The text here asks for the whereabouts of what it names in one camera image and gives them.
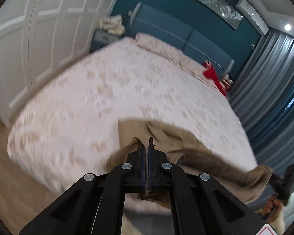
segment red cloth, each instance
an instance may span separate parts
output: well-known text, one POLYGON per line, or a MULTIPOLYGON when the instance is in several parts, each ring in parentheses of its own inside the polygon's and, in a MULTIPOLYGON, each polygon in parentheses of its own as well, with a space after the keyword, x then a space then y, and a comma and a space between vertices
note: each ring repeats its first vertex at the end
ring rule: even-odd
POLYGON ((216 87, 221 92, 221 94, 223 94, 226 97, 226 91, 224 90, 224 88, 220 84, 217 73, 216 73, 215 69, 213 68, 211 62, 206 60, 202 65, 203 65, 203 67, 205 67, 207 69, 204 72, 204 76, 208 79, 212 79, 214 81, 214 84, 216 85, 216 87))

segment human hand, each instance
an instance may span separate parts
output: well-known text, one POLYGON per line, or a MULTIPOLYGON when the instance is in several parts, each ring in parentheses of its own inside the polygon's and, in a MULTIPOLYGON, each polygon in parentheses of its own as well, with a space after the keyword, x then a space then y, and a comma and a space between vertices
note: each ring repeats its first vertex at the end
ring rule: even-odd
POLYGON ((270 197, 269 201, 267 201, 266 205, 263 207, 261 213, 263 215, 268 214, 272 211, 272 209, 275 206, 277 207, 277 209, 276 209, 275 213, 271 217, 269 217, 269 219, 267 220, 268 223, 275 221, 279 217, 279 215, 284 207, 283 202, 280 199, 276 199, 276 197, 272 195, 270 197))

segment blue curtain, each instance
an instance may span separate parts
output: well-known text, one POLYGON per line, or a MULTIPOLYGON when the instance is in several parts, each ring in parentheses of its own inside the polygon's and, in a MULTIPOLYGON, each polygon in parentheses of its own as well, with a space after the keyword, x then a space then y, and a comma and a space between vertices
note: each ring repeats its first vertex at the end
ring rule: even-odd
MULTIPOLYGON (((270 29, 260 39, 231 90, 230 104, 258 163, 283 176, 294 163, 294 37, 270 29)), ((254 207, 272 192, 267 187, 254 207)))

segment warning label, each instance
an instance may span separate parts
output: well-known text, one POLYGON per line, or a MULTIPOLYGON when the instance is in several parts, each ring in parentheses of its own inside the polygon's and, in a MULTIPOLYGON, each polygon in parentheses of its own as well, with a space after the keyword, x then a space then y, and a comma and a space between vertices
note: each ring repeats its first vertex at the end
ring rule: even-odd
POLYGON ((274 229, 269 224, 265 224, 264 227, 256 235, 277 235, 274 229))

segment nightstand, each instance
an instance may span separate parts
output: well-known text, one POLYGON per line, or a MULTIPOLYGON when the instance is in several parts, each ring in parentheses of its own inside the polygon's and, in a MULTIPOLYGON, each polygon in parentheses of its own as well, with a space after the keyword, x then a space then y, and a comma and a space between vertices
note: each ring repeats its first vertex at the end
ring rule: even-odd
POLYGON ((96 30, 90 46, 90 53, 121 39, 122 36, 108 34, 104 30, 96 30))

